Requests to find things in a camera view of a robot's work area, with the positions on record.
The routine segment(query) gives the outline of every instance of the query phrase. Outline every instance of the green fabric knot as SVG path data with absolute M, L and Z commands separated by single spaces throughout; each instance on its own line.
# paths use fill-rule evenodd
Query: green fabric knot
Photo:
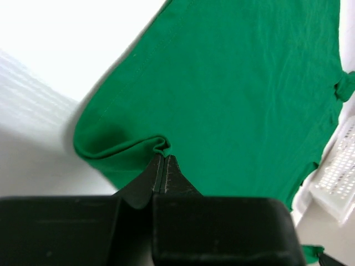
M 355 71 L 347 74 L 344 72 L 342 79 L 336 85 L 336 96 L 343 103 L 348 101 L 355 91 Z

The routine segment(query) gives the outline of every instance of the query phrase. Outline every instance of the white surface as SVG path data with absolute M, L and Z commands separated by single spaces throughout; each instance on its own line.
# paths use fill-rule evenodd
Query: white surface
M 339 225 L 347 220 L 355 205 L 355 116 L 341 128 L 336 143 L 312 180 L 310 191 Z
M 74 125 L 92 87 L 163 3 L 0 0 L 0 196 L 115 191 L 75 156 Z M 345 70 L 355 69 L 354 6 L 342 1 Z M 311 201 L 308 184 L 295 197 L 296 224 Z

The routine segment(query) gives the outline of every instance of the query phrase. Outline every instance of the perforated white plastic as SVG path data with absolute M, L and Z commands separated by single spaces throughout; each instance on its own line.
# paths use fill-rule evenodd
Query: perforated white plastic
M 315 200 L 342 225 L 355 207 L 355 116 L 339 137 L 310 186 Z

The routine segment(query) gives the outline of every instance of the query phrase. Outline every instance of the green t-shirt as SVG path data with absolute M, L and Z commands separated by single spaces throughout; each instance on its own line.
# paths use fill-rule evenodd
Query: green t-shirt
M 173 154 L 203 195 L 291 209 L 355 89 L 338 26 L 339 0 L 170 0 L 85 108 L 75 150 L 117 188 Z

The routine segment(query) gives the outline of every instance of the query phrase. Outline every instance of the black plastic object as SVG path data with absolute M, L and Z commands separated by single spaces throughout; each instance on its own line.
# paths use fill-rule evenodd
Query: black plastic object
M 158 195 L 153 211 L 155 265 L 306 265 L 277 200 Z
M 174 156 L 112 196 L 0 200 L 0 266 L 151 266 L 152 240 L 160 266 L 304 265 L 283 204 L 203 197 Z
M 346 266 L 326 253 L 321 253 L 319 255 L 319 264 L 320 266 Z
M 105 265 L 119 197 L 0 201 L 1 266 Z

